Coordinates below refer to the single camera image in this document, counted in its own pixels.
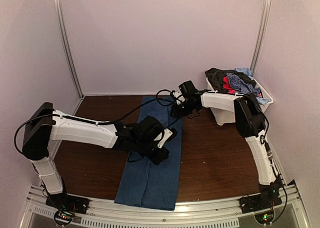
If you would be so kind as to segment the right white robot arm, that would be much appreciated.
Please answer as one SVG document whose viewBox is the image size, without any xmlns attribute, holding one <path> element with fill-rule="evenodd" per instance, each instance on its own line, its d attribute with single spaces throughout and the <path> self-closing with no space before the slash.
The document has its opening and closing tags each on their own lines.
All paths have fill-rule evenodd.
<svg viewBox="0 0 320 228">
<path fill-rule="evenodd" d="M 259 208 L 268 208 L 275 200 L 274 191 L 281 187 L 281 178 L 273 160 L 273 153 L 267 141 L 269 122 L 253 93 L 227 95 L 212 90 L 197 90 L 192 81 L 179 85 L 179 91 L 172 91 L 171 115 L 186 117 L 202 108 L 219 109 L 234 114 L 237 132 L 249 145 L 258 172 L 262 194 L 256 198 Z"/>
</svg>

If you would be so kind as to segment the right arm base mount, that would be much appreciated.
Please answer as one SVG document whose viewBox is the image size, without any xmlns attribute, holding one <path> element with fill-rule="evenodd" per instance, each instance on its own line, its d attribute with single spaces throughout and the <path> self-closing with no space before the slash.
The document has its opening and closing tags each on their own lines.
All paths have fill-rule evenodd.
<svg viewBox="0 0 320 228">
<path fill-rule="evenodd" d="M 271 209 L 274 206 L 281 205 L 280 197 L 281 184 L 272 183 L 269 186 L 259 185 L 257 195 L 243 195 L 239 199 L 239 205 L 243 214 Z"/>
</svg>

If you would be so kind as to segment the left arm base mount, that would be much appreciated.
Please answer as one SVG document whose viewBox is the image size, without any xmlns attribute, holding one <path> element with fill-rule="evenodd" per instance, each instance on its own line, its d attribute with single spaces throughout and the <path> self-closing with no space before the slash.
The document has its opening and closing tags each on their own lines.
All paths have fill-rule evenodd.
<svg viewBox="0 0 320 228">
<path fill-rule="evenodd" d="M 82 197 L 68 195 L 65 191 L 60 194 L 51 195 L 46 188 L 43 189 L 46 196 L 45 204 L 58 210 L 67 211 L 72 214 L 85 215 L 89 206 L 89 200 Z"/>
</svg>

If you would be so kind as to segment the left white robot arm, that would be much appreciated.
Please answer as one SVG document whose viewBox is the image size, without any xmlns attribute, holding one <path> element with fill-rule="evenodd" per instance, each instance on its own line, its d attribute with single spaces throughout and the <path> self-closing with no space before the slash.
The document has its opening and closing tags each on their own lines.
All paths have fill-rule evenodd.
<svg viewBox="0 0 320 228">
<path fill-rule="evenodd" d="M 72 116 L 53 108 L 45 102 L 20 125 L 24 128 L 22 148 L 19 152 L 30 160 L 43 181 L 46 192 L 61 210 L 72 206 L 66 189 L 48 151 L 50 140 L 72 141 L 97 145 L 106 149 L 136 152 L 155 165 L 168 158 L 166 142 L 175 137 L 174 129 L 166 128 L 153 116 L 138 123 L 126 125 L 119 121 L 97 121 Z"/>
</svg>

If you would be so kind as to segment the blue polo shirt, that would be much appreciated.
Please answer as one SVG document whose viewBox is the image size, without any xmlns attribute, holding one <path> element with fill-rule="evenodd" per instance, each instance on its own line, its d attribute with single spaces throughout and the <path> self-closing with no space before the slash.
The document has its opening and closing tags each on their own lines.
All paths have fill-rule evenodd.
<svg viewBox="0 0 320 228">
<path fill-rule="evenodd" d="M 158 166 L 136 152 L 129 154 L 128 158 L 133 162 L 125 164 L 115 203 L 165 211 L 175 209 L 180 179 L 183 121 L 176 121 L 171 117 L 170 110 L 155 101 L 140 109 L 139 122 L 147 115 L 154 116 L 165 127 L 171 124 L 170 127 L 177 130 L 177 135 L 166 143 L 169 157 Z"/>
</svg>

